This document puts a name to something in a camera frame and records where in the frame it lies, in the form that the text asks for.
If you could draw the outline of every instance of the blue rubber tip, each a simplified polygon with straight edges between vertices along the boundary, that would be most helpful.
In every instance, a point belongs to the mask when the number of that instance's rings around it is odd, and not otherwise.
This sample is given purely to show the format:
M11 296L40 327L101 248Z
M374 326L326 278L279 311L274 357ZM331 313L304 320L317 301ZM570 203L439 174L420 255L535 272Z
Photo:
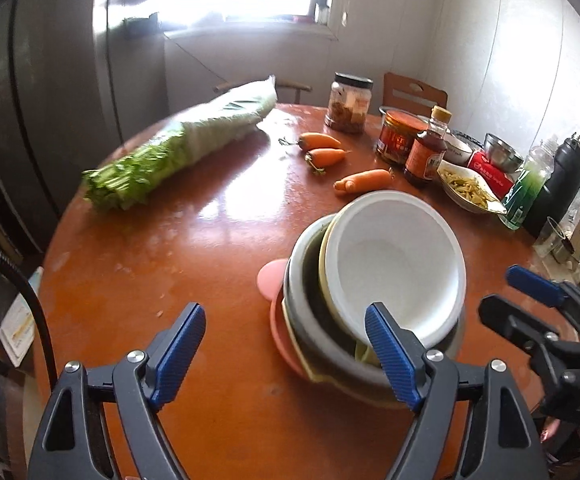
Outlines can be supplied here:
M405 402L413 412L418 411L423 398L417 388L415 368L394 332L374 305L365 311L365 331L390 381L394 395L401 402Z
M506 281L509 286L550 307L560 306L565 299L559 285L519 265L508 268Z
M198 305L185 320L185 324L156 367L154 391L149 399L154 409L160 410L164 404L172 402L177 396L203 334L205 334L205 311Z

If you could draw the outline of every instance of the paper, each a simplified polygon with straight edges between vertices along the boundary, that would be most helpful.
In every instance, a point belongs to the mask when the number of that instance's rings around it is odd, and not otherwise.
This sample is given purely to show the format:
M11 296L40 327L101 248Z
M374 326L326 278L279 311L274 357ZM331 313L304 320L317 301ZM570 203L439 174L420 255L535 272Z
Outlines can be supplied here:
M36 293L39 290L42 267L35 270L29 283ZM34 318L27 302L19 294L15 299L0 327L0 341L12 364L18 368L34 341Z

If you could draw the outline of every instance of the plate of food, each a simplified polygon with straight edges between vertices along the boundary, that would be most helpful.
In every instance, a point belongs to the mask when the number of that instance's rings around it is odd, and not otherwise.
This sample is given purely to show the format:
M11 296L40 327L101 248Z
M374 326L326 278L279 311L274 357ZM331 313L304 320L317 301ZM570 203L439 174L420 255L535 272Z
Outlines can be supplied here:
M455 166L445 160L437 170L446 195L471 213L506 214L506 208L496 199L490 186L476 171Z

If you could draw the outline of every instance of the black lid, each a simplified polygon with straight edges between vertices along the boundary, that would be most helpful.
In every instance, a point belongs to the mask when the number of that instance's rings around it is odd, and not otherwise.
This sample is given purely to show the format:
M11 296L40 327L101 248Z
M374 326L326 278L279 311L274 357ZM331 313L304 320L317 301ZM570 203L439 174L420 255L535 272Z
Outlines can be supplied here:
M372 81L372 79L368 79L367 77L359 77L352 74L342 74L340 72L335 72L334 81L344 85L354 86L356 88L367 88L368 90L371 90L372 85L374 84L374 81Z

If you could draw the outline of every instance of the shredded potato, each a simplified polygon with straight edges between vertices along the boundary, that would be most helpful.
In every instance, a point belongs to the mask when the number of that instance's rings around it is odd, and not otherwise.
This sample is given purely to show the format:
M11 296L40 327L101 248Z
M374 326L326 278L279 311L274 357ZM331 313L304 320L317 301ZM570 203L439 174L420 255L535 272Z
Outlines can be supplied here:
M474 205L487 209L488 202L496 200L481 189L476 178L465 178L448 170L441 170L439 174L448 186Z

